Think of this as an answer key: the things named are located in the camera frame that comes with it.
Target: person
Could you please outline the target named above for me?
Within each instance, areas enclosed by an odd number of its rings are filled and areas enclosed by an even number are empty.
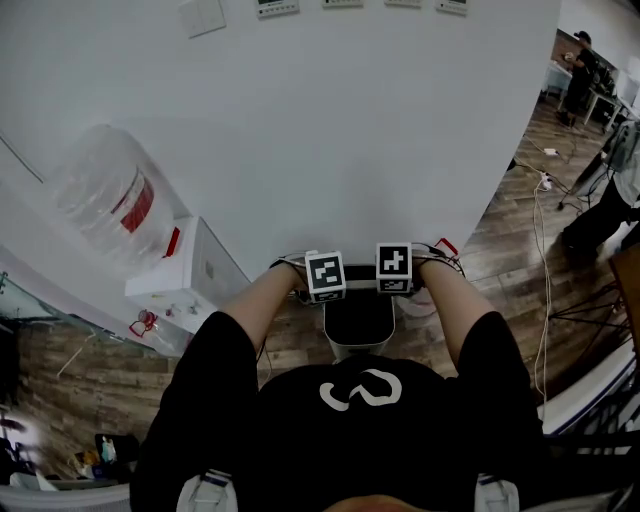
[[[575,59],[565,57],[565,60],[573,68],[573,78],[571,78],[567,95],[564,98],[564,110],[558,114],[560,122],[567,126],[575,124],[580,102],[591,86],[598,64],[598,59],[591,50],[591,36],[584,30],[575,33],[574,36],[578,38],[578,44],[582,50]]]
[[[588,257],[597,256],[598,247],[619,228],[622,222],[640,220],[640,123],[622,123],[594,157],[587,170],[601,166],[613,176],[597,205],[577,217],[562,232],[562,242],[570,250]],[[624,251],[640,242],[640,225],[622,240]]]
[[[469,511],[481,473],[517,488],[509,506],[535,503],[527,482],[546,448],[511,331],[448,264],[420,263],[457,378],[354,355],[258,391],[256,353],[285,297],[304,289],[293,267],[275,266],[182,356],[141,446],[132,510],[175,510],[185,482],[208,470],[231,475],[239,510]]]

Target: person in background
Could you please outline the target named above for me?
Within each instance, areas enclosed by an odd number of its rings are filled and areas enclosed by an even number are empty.
[[[593,258],[621,223],[640,220],[640,209],[636,208],[640,199],[640,124],[621,124],[590,165],[604,165],[613,175],[600,202],[564,229],[562,242],[568,249]],[[621,250],[638,242],[640,224],[624,238]]]
[[[558,113],[560,122],[566,126],[573,126],[576,122],[580,102],[591,86],[598,65],[598,59],[591,50],[591,36],[584,30],[574,36],[578,38],[582,51],[576,58],[563,57],[573,68],[573,78],[563,102],[564,110]]]

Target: black t-shirt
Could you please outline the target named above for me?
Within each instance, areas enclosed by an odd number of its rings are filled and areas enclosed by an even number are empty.
[[[223,313],[176,368],[131,485],[133,510],[175,510],[186,480],[230,473],[240,510],[322,511],[384,494],[473,510],[479,473],[518,484],[544,452],[529,374],[506,322],[469,332],[459,377],[354,356],[275,377],[258,393],[253,346]]]
[[[578,55],[577,60],[582,61],[584,63],[584,67],[574,68],[573,76],[577,80],[580,80],[581,82],[591,83],[591,80],[593,80],[593,74],[596,71],[596,65],[597,65],[598,59],[596,59],[596,56],[593,54],[591,50],[584,48],[580,52],[580,55]]]

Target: red label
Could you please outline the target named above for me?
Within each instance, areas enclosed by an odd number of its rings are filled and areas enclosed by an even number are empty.
[[[142,191],[138,196],[138,199],[134,203],[133,207],[127,213],[120,223],[124,226],[124,228],[129,231],[129,233],[133,233],[140,224],[144,221],[145,217],[151,210],[151,204],[153,203],[153,187],[149,180],[144,178],[144,186],[142,187]]]
[[[438,243],[436,244],[436,247],[438,247],[438,245],[440,245],[440,242],[442,242],[444,245],[446,245],[451,252],[453,253],[454,256],[458,255],[458,250],[451,245],[451,242],[449,242],[449,240],[447,240],[446,238],[441,238],[440,240],[438,240]]]
[[[173,228],[173,234],[171,235],[171,241],[169,242],[169,247],[167,248],[167,253],[163,256],[163,258],[169,258],[173,256],[173,253],[176,250],[176,245],[178,245],[178,238],[180,237],[180,230],[178,228]]]

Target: white table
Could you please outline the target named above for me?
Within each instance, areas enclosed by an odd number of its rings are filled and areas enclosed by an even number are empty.
[[[640,109],[637,109],[636,107],[631,105],[628,101],[622,98],[618,98],[618,101],[620,101],[620,104],[622,105],[622,107],[627,112],[629,112],[629,115],[627,116],[627,118],[631,117],[636,121],[640,121]]]
[[[603,94],[600,94],[600,93],[596,92],[593,89],[589,89],[589,91],[591,92],[591,100],[589,102],[589,110],[587,111],[587,116],[584,118],[584,124],[586,126],[586,124],[589,122],[589,119],[591,118],[591,114],[593,114],[593,110],[596,108],[596,104],[598,103],[598,100],[604,100],[607,103],[611,103],[613,105],[613,107],[614,107],[613,115],[611,116],[611,120],[607,123],[607,126],[604,129],[605,132],[608,132],[609,130],[611,130],[611,126],[613,125],[613,122],[616,120],[616,117],[620,113],[620,109],[622,108],[622,104],[620,103],[620,101],[618,101],[618,98],[612,98],[611,96],[605,96]]]
[[[542,91],[549,94],[549,89],[560,89],[560,99],[562,100],[569,89],[569,83],[571,82],[573,75],[564,69],[560,64],[554,60],[549,61],[547,66],[547,72],[542,84]]]

